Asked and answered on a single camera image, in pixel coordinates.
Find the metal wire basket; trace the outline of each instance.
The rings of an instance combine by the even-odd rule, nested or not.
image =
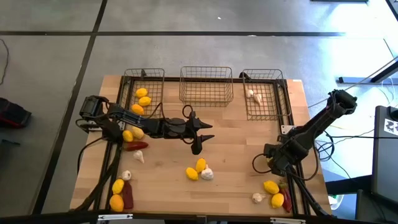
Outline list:
[[[227,106],[234,98],[229,67],[181,68],[180,100],[192,106]]]
[[[131,108],[138,104],[139,98],[136,91],[145,88],[148,97],[151,98],[150,105],[144,107],[144,117],[149,116],[156,106],[163,101],[164,70],[162,68],[130,68],[124,72],[122,77],[123,90],[121,94],[121,105]],[[153,117],[160,116],[160,108],[156,110]]]
[[[262,105],[254,97],[245,96],[248,120],[267,121],[285,119],[291,114],[287,84],[279,69],[245,69],[239,76],[243,79],[243,91],[252,90],[262,96]]]

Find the wooden tabletop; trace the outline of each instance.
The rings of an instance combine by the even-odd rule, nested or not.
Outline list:
[[[115,102],[120,76],[105,76],[100,95]],[[295,125],[303,125],[309,119],[301,80],[287,80],[290,103]],[[263,152],[264,144],[277,144],[279,134],[277,121],[247,121],[243,84],[233,84],[234,99],[224,108],[194,107],[197,117],[212,124],[213,128],[200,130],[199,134],[214,134],[215,138],[203,143],[200,155],[191,153],[189,145],[181,140],[151,139],[143,141],[149,147],[143,149],[145,164],[134,160],[131,152],[123,151],[118,174],[124,170],[132,173],[130,184],[137,213],[173,213],[201,215],[248,215],[291,216],[283,208],[273,209],[268,196],[258,205],[253,204],[253,193],[265,193],[262,183],[278,182],[282,177],[273,174],[258,174],[253,171],[253,157]],[[169,118],[182,118],[182,102],[178,98],[178,82],[164,83],[164,113]],[[100,137],[90,133],[87,142]],[[106,147],[105,141],[86,149],[76,180],[70,208],[81,204],[98,182]],[[185,175],[187,167],[195,167],[199,158],[205,158],[213,170],[211,181],[199,178],[194,182]],[[303,160],[303,172],[309,177],[315,170],[315,157],[311,150]],[[256,161],[259,170],[268,170],[265,157]],[[306,185],[315,200],[331,213],[322,170]],[[300,193],[296,186],[298,210],[303,213]],[[104,188],[101,208],[104,207],[108,186]]]

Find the red chili pepper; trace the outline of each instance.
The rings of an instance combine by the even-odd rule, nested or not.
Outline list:
[[[282,206],[286,210],[286,212],[290,213],[290,211],[292,210],[292,199],[289,194],[289,188],[285,182],[280,182],[279,188],[279,193],[284,196],[284,203],[282,204]]]
[[[124,150],[126,151],[134,151],[138,149],[144,149],[148,147],[148,143],[142,141],[133,141],[133,142],[125,142],[124,143]]]
[[[134,202],[132,200],[132,188],[128,181],[124,181],[122,198],[124,202],[124,209],[132,209],[134,207]]]

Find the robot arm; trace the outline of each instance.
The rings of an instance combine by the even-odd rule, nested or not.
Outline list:
[[[333,90],[329,95],[326,107],[309,122],[278,137],[282,144],[265,144],[264,155],[271,158],[268,166],[273,174],[284,176],[289,165],[296,165],[308,155],[315,138],[332,122],[345,114],[354,113],[356,97],[344,90]]]
[[[103,103],[109,105],[107,113],[103,113]],[[85,98],[79,115],[86,121],[94,121],[102,130],[103,136],[113,142],[123,141],[122,133],[118,121],[141,128],[145,134],[151,138],[182,139],[186,144],[191,144],[194,155],[198,155],[202,150],[202,142],[214,137],[214,135],[198,136],[197,131],[202,128],[212,128],[196,118],[196,112],[191,110],[188,120],[180,118],[144,118],[116,103],[109,103],[109,100],[102,96],[88,96]]]

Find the garlic bulb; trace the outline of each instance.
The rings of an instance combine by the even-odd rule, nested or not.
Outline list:
[[[260,106],[262,106],[262,96],[261,96],[261,94],[255,93],[255,94],[253,95],[253,97],[254,97],[254,100],[255,100]]]
[[[138,161],[144,163],[144,155],[142,154],[141,150],[135,150],[132,154],[133,158],[137,159]]]
[[[128,171],[128,170],[123,171],[123,172],[122,172],[121,178],[122,178],[124,181],[129,181],[129,180],[131,179],[131,173],[130,173],[130,171]]]
[[[266,197],[265,194],[254,193],[251,198],[253,199],[254,203],[260,203],[262,199],[264,199],[265,197]]]
[[[246,90],[246,98],[252,97],[254,94],[253,90]]]
[[[213,180],[213,177],[214,177],[213,171],[209,168],[209,166],[207,164],[206,164],[206,169],[204,169],[200,175],[201,175],[202,179],[205,179],[205,180]]]

